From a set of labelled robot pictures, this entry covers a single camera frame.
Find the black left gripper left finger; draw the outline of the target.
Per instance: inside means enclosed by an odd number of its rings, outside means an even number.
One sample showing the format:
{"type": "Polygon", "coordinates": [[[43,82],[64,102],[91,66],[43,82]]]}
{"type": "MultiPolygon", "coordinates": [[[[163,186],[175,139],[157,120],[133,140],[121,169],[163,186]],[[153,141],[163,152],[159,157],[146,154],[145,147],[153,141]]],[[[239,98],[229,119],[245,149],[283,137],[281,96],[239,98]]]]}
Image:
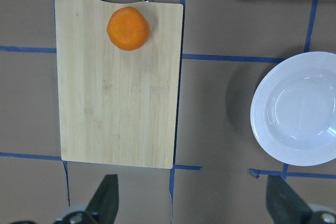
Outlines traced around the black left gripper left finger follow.
{"type": "Polygon", "coordinates": [[[93,223],[114,223],[119,209],[117,174],[105,175],[86,207],[93,223]]]}

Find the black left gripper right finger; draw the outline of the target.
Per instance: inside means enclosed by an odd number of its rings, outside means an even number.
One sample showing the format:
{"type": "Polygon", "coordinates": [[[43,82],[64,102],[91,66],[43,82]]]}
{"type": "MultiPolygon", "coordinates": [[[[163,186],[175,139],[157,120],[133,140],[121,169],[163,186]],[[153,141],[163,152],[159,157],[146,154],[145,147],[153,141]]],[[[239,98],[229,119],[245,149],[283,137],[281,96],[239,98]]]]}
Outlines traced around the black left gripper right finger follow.
{"type": "Polygon", "coordinates": [[[267,177],[266,208],[276,224],[306,223],[313,214],[308,204],[279,175],[267,177]]]}

